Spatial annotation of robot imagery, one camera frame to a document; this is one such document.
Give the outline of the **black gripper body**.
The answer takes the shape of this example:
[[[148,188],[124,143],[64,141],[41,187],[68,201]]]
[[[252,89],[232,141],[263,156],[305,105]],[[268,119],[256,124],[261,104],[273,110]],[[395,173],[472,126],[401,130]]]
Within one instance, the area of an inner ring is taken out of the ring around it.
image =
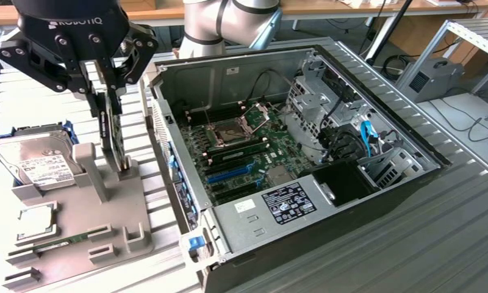
[[[88,36],[125,34],[129,20],[117,1],[13,1],[17,29],[65,60],[93,61]]]

